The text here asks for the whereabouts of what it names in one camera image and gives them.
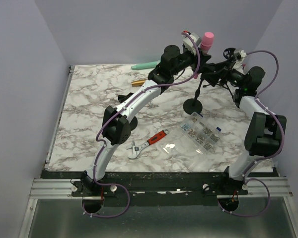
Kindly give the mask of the pink microphone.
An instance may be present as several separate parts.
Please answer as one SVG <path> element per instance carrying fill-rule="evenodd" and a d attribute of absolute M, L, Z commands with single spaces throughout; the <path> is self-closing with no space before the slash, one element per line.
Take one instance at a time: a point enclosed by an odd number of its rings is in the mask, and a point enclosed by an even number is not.
<path fill-rule="evenodd" d="M 191 38 L 195 43 L 198 43 L 199 36 L 195 33 L 191 34 Z M 204 54 L 207 54 L 211 46 L 213 45 L 214 34 L 212 32 L 205 32 L 201 41 L 200 41 L 200 49 Z"/>

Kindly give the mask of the green microphone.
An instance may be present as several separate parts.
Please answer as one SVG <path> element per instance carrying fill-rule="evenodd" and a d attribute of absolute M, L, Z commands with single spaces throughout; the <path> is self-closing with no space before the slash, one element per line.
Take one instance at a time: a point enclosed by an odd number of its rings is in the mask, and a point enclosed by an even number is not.
<path fill-rule="evenodd" d="M 131 70 L 142 70 L 142 69 L 151 69 L 155 68 L 160 63 L 160 60 L 147 62 L 147 63 L 140 63 L 131 66 Z"/>

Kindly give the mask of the gold microphone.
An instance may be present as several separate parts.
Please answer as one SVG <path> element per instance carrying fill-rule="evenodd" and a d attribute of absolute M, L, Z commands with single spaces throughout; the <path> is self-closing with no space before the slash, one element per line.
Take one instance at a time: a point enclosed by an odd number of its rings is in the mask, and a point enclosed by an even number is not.
<path fill-rule="evenodd" d="M 131 82 L 132 87 L 139 87 L 142 86 L 146 82 L 146 79 L 136 80 Z"/>

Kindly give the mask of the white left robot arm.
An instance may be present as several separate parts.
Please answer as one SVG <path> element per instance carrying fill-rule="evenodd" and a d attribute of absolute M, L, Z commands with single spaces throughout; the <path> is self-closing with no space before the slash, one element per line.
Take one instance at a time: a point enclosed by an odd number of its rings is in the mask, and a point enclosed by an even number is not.
<path fill-rule="evenodd" d="M 136 114 L 170 86 L 175 86 L 174 76 L 187 67 L 193 74 L 199 74 L 211 58 L 206 50 L 197 46 L 184 46 L 183 52 L 175 45 L 164 49 L 160 63 L 149 73 L 147 80 L 135 93 L 118 106 L 108 106 L 104 111 L 102 127 L 96 135 L 101 147 L 96 154 L 92 168 L 83 172 L 83 190 L 90 196 L 96 195 L 105 184 L 100 183 L 116 149 L 127 141 L 132 132 L 131 122 Z"/>

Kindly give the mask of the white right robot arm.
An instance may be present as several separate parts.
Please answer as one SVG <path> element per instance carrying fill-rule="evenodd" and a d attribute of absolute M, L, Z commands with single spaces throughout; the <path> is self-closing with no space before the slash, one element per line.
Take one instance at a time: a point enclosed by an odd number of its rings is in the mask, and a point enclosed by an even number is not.
<path fill-rule="evenodd" d="M 202 69 L 202 78 L 211 86 L 230 83 L 235 87 L 232 95 L 235 105 L 243 110 L 251 121 L 244 139 L 244 151 L 228 168 L 228 175 L 219 181 L 219 190 L 230 194 L 237 181 L 245 181 L 249 173 L 263 160 L 278 155 L 285 139 L 287 119 L 265 107 L 257 97 L 265 71 L 252 67 L 246 74 L 233 68 L 232 63 L 208 63 Z"/>

